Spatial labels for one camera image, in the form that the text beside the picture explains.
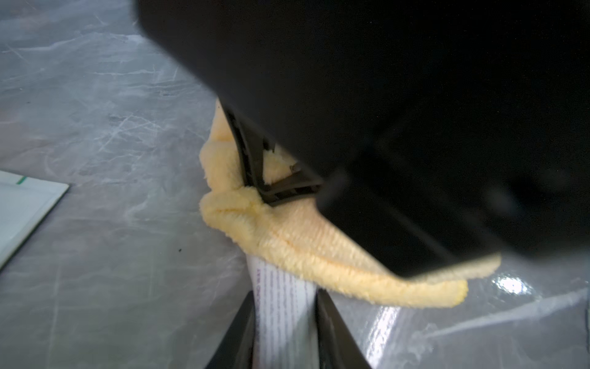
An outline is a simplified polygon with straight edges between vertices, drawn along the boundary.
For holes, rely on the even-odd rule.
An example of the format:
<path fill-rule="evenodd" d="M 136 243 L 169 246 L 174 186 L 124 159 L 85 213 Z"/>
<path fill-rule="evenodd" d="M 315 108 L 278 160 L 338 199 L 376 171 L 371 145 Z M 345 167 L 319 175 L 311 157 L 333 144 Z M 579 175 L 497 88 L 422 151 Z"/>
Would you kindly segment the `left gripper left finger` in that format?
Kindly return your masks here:
<path fill-rule="evenodd" d="M 252 369 L 255 336 L 254 293 L 249 292 L 206 369 Z"/>

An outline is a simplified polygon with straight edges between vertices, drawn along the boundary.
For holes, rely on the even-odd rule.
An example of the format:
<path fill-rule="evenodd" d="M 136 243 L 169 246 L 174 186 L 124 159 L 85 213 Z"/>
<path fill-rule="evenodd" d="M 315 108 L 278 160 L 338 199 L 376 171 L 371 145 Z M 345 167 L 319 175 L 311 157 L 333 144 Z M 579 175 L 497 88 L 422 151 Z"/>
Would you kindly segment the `yellow microfibre cloth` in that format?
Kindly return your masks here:
<path fill-rule="evenodd" d="M 201 199 L 204 222 L 247 254 L 306 281 L 373 304 L 446 307 L 461 304 L 471 279 L 486 278 L 500 255 L 403 280 L 323 218 L 311 198 L 271 207 L 244 184 L 233 134 L 216 103 L 210 135 L 199 155 L 210 191 Z"/>

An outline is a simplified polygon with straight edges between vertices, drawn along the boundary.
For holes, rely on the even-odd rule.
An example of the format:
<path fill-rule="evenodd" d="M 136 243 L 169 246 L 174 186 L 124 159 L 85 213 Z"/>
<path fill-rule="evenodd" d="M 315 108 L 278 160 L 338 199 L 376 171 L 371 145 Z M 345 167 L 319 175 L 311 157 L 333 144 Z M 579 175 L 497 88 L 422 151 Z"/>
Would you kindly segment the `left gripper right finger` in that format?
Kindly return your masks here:
<path fill-rule="evenodd" d="M 315 316 L 320 368 L 371 369 L 329 293 L 317 291 Z"/>

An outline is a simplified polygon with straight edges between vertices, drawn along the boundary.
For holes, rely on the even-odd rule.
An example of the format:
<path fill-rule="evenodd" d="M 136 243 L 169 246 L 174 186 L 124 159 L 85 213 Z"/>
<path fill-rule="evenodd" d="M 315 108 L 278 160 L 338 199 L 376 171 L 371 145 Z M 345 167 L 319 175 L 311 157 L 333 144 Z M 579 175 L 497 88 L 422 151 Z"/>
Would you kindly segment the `dark blue cap tube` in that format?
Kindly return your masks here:
<path fill-rule="evenodd" d="M 318 368 L 317 286 L 247 257 L 255 306 L 253 368 Z"/>

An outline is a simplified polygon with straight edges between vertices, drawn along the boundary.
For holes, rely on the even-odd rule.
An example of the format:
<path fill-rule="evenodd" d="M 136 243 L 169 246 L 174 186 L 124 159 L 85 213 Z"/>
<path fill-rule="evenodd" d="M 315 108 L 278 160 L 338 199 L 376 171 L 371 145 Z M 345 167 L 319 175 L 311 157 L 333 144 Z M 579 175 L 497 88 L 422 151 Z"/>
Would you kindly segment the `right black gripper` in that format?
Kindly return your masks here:
<path fill-rule="evenodd" d="M 587 1 L 138 1 L 145 34 L 299 162 L 400 277 L 589 246 Z"/>

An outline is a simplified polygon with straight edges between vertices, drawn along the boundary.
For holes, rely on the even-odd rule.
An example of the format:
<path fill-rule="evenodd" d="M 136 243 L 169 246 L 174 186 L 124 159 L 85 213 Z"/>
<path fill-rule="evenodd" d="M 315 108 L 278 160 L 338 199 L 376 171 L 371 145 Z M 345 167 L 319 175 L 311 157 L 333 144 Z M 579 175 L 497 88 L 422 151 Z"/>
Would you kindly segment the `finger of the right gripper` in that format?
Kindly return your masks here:
<path fill-rule="evenodd" d="M 289 175 L 286 178 L 273 184 L 266 183 L 264 169 L 270 166 L 265 163 L 264 155 L 275 151 L 275 142 L 253 130 L 249 121 L 229 106 L 221 104 L 221 109 L 238 147 L 244 184 L 257 189 L 264 203 L 276 207 L 313 197 L 319 192 L 323 180 L 308 173 L 299 162 L 289 166 Z"/>

